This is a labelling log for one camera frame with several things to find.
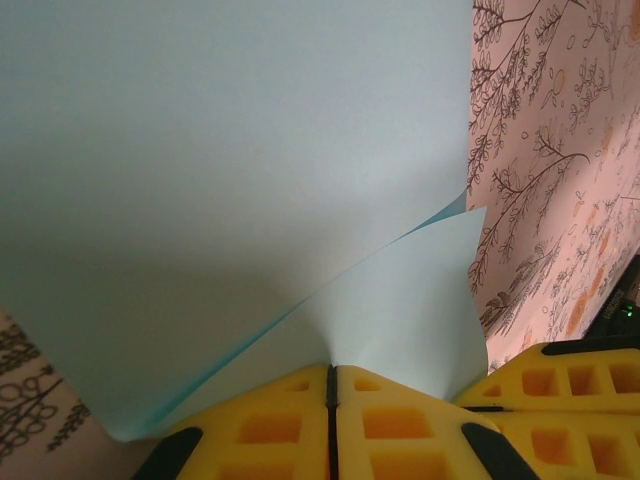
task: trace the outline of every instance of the yellow foam block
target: yellow foam block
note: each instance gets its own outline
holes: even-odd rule
[[[179,480],[325,480],[326,366],[299,370],[180,423],[202,438]]]
[[[358,367],[338,367],[341,480],[489,479],[461,432],[489,420]]]
[[[640,417],[585,413],[483,413],[540,478],[640,478]]]
[[[534,345],[464,392],[456,404],[507,410],[640,413],[640,350],[545,355]]]

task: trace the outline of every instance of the paper sheet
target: paper sheet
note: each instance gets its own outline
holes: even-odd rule
[[[356,265],[177,408],[158,412],[153,418],[159,421],[156,431],[315,363],[357,365],[451,400],[487,369],[484,336],[466,275],[483,219],[484,209],[440,221]],[[139,428],[148,431],[153,426]]]
[[[202,274],[206,307],[159,300],[143,325],[164,328],[163,308],[215,323],[223,355],[460,191],[470,15],[467,0],[10,2],[2,240],[114,257],[147,303],[172,269]]]

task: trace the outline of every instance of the pink wallpaper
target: pink wallpaper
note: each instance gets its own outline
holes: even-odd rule
[[[639,246],[640,0],[474,0],[469,269],[491,369],[588,326]],[[128,478],[108,438],[0,311],[0,477]]]

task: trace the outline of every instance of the black rubber strip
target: black rubber strip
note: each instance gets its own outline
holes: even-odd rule
[[[175,480],[202,438],[202,430],[185,428],[162,440],[132,480]]]
[[[540,480],[501,433],[473,422],[461,430],[492,480]]]
[[[338,468],[338,367],[329,365],[327,370],[327,413],[329,417],[329,479],[339,480]]]
[[[504,407],[499,407],[497,405],[487,405],[487,406],[479,406],[479,407],[462,407],[465,410],[469,410],[470,412],[508,412],[509,410],[505,410]]]
[[[553,342],[542,347],[542,354],[547,356],[569,355],[571,353],[605,352],[607,350],[622,350],[635,348],[640,350],[640,336],[613,336],[583,338]]]

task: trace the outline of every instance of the floral wallpaper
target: floral wallpaper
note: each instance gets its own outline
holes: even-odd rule
[[[469,281],[490,370],[581,336],[640,245],[640,0],[474,0]]]

